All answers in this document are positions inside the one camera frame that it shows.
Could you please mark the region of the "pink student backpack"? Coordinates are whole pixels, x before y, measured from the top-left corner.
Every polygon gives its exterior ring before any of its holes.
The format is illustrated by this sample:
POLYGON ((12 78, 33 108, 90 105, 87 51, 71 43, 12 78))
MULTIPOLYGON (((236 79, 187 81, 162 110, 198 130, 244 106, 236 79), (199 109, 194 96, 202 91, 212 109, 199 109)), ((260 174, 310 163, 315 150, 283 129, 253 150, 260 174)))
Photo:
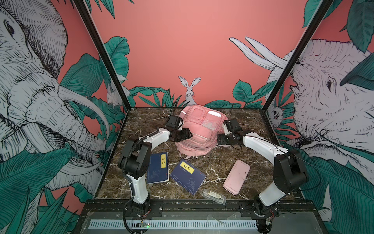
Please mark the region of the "pink student backpack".
POLYGON ((224 121, 228 120, 225 114, 197 104, 185 107, 179 117, 183 128, 192 133, 191 138, 175 144, 186 159, 208 154, 217 145, 218 135, 224 133, 224 121))

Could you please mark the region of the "dark blue book yellow label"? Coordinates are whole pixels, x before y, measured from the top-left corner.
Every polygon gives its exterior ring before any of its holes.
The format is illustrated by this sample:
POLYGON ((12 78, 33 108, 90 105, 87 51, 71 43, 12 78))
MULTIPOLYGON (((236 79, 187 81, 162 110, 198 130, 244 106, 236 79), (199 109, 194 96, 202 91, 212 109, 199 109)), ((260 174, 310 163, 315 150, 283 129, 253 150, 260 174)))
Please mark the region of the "dark blue book yellow label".
POLYGON ((189 193, 195 195, 206 179, 206 175, 192 164, 185 160, 180 160, 170 177, 189 193))

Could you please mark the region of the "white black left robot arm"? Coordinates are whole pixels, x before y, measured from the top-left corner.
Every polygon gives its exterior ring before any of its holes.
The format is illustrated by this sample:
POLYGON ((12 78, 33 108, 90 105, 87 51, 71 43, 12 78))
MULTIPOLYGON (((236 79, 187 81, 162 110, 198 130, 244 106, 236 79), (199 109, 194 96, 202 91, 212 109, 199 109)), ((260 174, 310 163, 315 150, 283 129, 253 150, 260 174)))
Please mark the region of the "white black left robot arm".
POLYGON ((180 142, 192 137, 188 128, 169 130, 160 128, 146 136, 131 137, 127 140, 118 160, 123 177, 129 182, 132 201, 143 205, 149 200, 145 174, 149 168, 151 152, 169 140, 180 142))

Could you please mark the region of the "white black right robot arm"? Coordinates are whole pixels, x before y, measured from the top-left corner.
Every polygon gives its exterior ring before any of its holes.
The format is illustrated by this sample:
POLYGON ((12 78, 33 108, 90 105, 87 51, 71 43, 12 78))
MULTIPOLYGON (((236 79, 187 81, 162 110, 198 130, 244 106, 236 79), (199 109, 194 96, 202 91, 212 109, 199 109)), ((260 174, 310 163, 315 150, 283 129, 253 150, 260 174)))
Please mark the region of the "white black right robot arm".
POLYGON ((219 134, 219 145, 243 145, 250 148, 273 165, 273 182, 259 195, 260 204, 269 207, 288 193, 309 181, 309 175, 301 154, 296 150, 280 147, 256 133, 219 134))

